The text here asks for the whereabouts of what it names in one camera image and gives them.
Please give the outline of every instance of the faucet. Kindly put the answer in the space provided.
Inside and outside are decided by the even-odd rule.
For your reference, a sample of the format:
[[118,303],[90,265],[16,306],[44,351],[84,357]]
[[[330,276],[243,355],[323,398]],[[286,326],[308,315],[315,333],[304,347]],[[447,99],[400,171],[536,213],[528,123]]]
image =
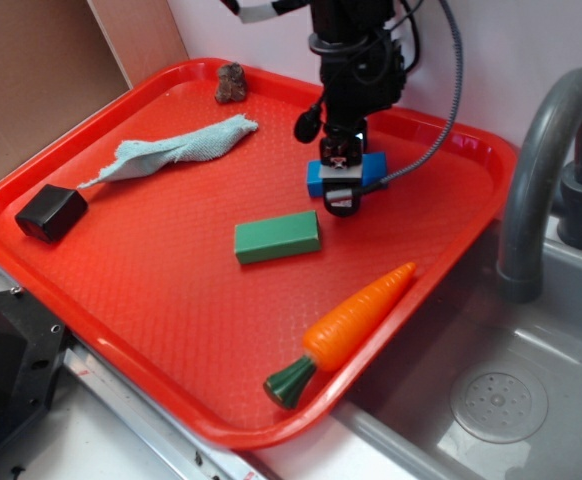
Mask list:
[[[563,166],[574,140],[574,161]],[[550,213],[560,218],[560,240],[582,250],[582,68],[551,88],[520,150],[496,266],[500,293],[508,301],[529,302],[542,292],[542,247]]]

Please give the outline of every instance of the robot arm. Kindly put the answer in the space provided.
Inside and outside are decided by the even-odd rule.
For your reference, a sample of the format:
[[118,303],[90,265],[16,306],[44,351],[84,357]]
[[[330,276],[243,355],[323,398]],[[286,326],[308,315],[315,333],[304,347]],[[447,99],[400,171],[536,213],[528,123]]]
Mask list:
[[361,186],[365,118],[396,103],[406,82],[400,46],[384,28],[395,16],[393,0],[278,0],[255,7],[240,7],[236,0],[222,2],[243,23],[310,5],[314,33],[309,48],[321,57],[324,90],[298,119],[295,136],[310,143],[322,127],[325,136],[319,153],[325,207],[334,215],[352,215],[359,197],[331,201],[327,194]]

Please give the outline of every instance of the toy carrot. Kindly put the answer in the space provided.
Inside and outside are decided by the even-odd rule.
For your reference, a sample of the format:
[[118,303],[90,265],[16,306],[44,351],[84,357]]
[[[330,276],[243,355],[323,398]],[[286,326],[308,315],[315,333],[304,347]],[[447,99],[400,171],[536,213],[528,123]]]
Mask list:
[[304,356],[264,383],[269,397],[283,408],[295,408],[317,369],[333,372],[342,367],[402,297],[415,269],[412,262],[396,268],[311,326],[302,338]]

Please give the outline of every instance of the towel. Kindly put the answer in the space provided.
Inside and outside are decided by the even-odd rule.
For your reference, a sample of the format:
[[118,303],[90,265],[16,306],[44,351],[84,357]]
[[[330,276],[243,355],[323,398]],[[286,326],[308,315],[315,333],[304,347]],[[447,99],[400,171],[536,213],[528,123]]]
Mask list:
[[125,140],[115,152],[115,162],[100,170],[97,178],[78,185],[91,187],[100,182],[146,177],[171,162],[204,162],[221,157],[258,124],[236,115],[195,132],[157,142]]

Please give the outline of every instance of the white wall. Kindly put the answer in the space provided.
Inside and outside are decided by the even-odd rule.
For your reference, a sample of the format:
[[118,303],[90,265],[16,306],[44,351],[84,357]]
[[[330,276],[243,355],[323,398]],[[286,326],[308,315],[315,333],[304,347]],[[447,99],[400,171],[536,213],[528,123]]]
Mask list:
[[[562,74],[582,66],[582,0],[448,1],[465,47],[459,121],[520,145],[546,92]],[[319,59],[306,41],[312,31],[308,8],[242,25],[220,0],[169,4],[191,58],[220,57],[318,83]],[[454,77],[449,29],[435,0],[425,1],[417,19],[422,58],[400,105],[446,117]]]

